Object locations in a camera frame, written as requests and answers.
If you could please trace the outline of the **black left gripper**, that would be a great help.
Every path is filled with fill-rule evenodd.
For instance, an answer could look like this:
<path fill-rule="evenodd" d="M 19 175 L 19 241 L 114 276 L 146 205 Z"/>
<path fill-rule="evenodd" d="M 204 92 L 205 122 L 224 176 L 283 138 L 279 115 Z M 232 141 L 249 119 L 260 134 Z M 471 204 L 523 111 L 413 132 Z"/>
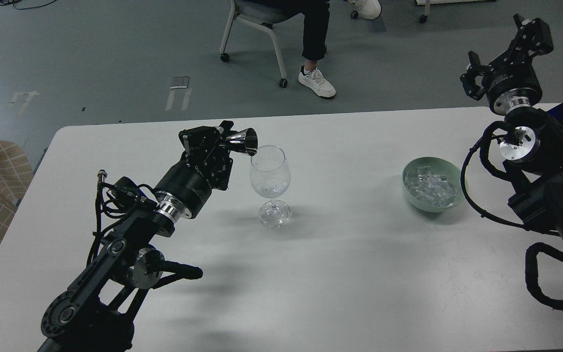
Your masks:
<path fill-rule="evenodd" d="M 227 138 L 233 125 L 223 120 L 219 126 L 179 132 L 185 151 L 154 188 L 159 202 L 156 213 L 169 219 L 194 219 L 213 190 L 228 189 L 233 159 Z"/>

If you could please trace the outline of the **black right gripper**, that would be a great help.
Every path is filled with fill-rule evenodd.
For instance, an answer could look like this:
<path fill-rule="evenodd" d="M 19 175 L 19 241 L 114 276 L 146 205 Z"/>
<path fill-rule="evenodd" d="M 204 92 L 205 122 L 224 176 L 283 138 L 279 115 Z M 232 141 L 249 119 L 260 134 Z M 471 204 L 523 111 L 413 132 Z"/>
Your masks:
<path fill-rule="evenodd" d="M 534 106 L 542 98 L 542 89 L 536 73 L 529 63 L 536 56 L 552 53 L 554 43 L 549 25 L 541 18 L 526 19 L 513 15 L 518 31 L 508 48 L 492 67 L 482 65 L 479 55 L 468 52 L 469 64 L 460 76 L 465 94 L 480 101 L 486 94 L 492 113 L 505 116 L 515 107 Z M 482 85 L 477 78 L 482 78 Z"/>

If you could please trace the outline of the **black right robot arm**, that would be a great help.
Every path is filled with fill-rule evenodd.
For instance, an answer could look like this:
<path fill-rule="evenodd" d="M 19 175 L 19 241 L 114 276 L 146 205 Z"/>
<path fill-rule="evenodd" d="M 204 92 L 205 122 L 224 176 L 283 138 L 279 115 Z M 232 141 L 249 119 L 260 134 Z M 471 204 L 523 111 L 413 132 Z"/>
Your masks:
<path fill-rule="evenodd" d="M 558 236 L 563 241 L 563 103 L 549 110 L 537 109 L 542 90 L 532 66 L 535 57 L 549 54 L 554 45 L 549 25 L 539 18 L 514 14 L 518 29 L 509 47 L 483 65 L 470 51 L 467 71 L 460 80 L 467 96 L 486 97 L 492 113 L 503 117 L 492 122 L 471 147 L 460 174 L 467 202 L 496 223 Z M 487 212 L 469 196 L 465 172 L 479 153 L 482 166 L 494 177 L 509 182 L 514 194 L 508 206 L 522 223 Z M 547 243 L 534 243 L 525 253 L 525 283 L 530 295 L 554 310 L 563 310 L 563 299 L 553 299 L 539 285 L 538 255 L 563 263 L 563 252 Z"/>

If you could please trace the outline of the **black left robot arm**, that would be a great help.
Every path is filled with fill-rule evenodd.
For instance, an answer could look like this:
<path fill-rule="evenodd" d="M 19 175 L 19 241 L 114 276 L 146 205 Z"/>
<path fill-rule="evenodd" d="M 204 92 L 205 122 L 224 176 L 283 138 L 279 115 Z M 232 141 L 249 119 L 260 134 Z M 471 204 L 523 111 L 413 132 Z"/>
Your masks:
<path fill-rule="evenodd" d="M 202 269 L 166 260 L 150 242 L 171 236 L 177 220 L 196 218 L 214 189 L 228 188 L 232 151 L 257 153 L 256 131 L 232 127 L 223 121 L 179 132 L 185 150 L 151 188 L 153 198 L 127 177 L 110 184 L 106 172 L 98 172 L 87 265 L 45 311 L 41 352 L 129 350 L 134 319 L 151 289 L 202 278 Z"/>

